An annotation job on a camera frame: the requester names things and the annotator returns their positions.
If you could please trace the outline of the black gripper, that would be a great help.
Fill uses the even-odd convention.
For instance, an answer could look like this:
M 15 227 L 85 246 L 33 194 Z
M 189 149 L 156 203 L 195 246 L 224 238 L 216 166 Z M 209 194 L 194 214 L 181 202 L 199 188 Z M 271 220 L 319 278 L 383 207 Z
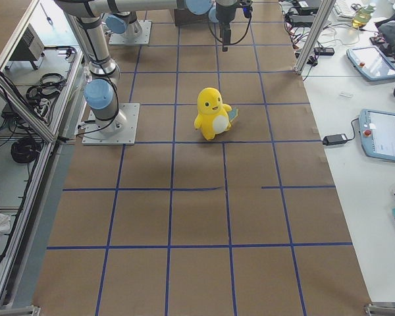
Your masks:
M 220 37 L 222 39 L 222 52 L 227 52 L 231 41 L 230 23 L 235 19 L 237 0 L 216 0 L 216 18 L 219 21 Z

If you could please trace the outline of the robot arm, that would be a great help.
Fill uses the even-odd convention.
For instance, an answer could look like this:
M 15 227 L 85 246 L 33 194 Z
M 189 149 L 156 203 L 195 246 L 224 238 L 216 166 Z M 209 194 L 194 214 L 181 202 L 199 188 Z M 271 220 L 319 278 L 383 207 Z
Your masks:
M 103 13 L 126 11 L 152 11 L 163 9 L 188 9 L 192 12 L 205 1 L 56 1 L 67 14 L 78 18 L 99 18 Z M 223 52 L 231 46 L 230 23 L 235 19 L 240 1 L 215 1 L 216 18 L 220 26 Z
M 90 79 L 84 99 L 93 115 L 92 127 L 79 133 L 88 145 L 127 144 L 130 138 L 128 104 L 120 99 L 120 68 L 111 57 L 103 29 L 103 11 L 95 10 L 94 1 L 57 1 L 87 57 Z

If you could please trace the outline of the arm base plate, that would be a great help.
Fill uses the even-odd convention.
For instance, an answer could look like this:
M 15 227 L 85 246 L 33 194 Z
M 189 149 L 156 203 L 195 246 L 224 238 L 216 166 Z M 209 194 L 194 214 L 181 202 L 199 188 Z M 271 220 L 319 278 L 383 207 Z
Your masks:
M 83 145 L 134 145 L 138 125 L 140 104 L 120 103 L 115 120 L 110 123 L 97 120 L 90 110 L 89 120 L 82 138 Z
M 136 46 L 148 45 L 150 40 L 152 22 L 150 20 L 137 20 L 133 23 L 107 22 L 111 31 L 109 45 Z

